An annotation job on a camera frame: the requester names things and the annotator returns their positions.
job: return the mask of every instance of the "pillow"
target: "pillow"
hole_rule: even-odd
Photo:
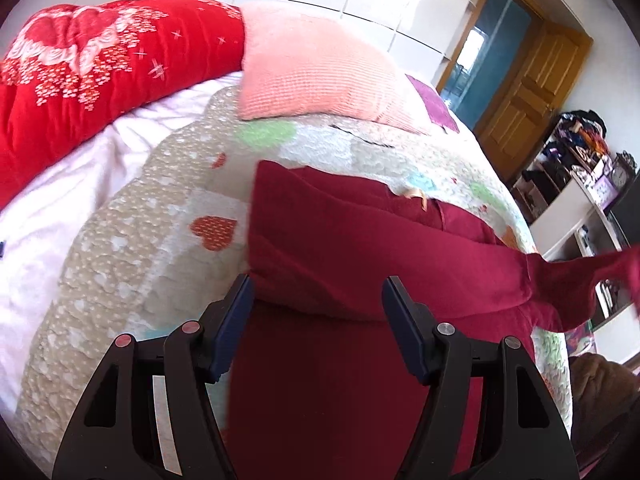
[[[431,122],[438,126],[442,126],[443,128],[453,130],[457,134],[460,133],[460,129],[458,128],[456,121],[451,117],[447,105],[444,104],[444,101],[438,95],[435,88],[411,77],[408,74],[406,76],[409,78],[409,81],[411,81],[411,84],[414,85],[420,99],[422,99],[422,102],[424,103],[424,107],[427,108],[427,113],[429,114]]]
[[[325,112],[429,131],[419,95],[386,52],[329,18],[261,2],[241,9],[241,119]]]
[[[1,64],[0,210],[121,114],[240,70],[244,25],[214,0],[119,0],[34,14]]]

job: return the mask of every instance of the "bed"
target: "bed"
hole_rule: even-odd
[[[0,415],[47,473],[111,341],[167,334],[246,270],[258,160],[453,203],[507,245],[535,251],[516,203],[456,117],[458,134],[430,123],[420,136],[327,113],[241,121],[241,81],[239,72],[209,79],[120,116],[0,212]],[[570,431],[564,338],[542,330],[532,338]],[[225,381],[210,391],[222,426],[225,393]],[[171,469],[170,431],[159,420]]]

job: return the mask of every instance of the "white bed sheet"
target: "white bed sheet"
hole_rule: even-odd
[[[76,235],[136,177],[151,151],[190,124],[215,92],[241,73],[200,83],[137,108],[55,164],[0,212],[0,415],[15,413],[31,340],[51,301]]]

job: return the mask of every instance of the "folded red quilt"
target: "folded red quilt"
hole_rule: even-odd
[[[564,331],[593,313],[607,278],[639,290],[638,250],[549,264],[506,247],[455,206],[384,184],[258,165],[249,231],[254,312],[234,361],[228,450],[239,478],[388,480],[428,388],[410,376],[386,323],[383,280],[467,336]],[[456,470],[476,439],[481,381],[470,389]]]
[[[240,70],[244,23],[215,0],[57,5],[0,63],[0,210],[117,117]]]

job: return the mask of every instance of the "black screen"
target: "black screen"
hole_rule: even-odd
[[[621,199],[611,208],[611,214],[630,245],[640,244],[640,178],[636,178]]]

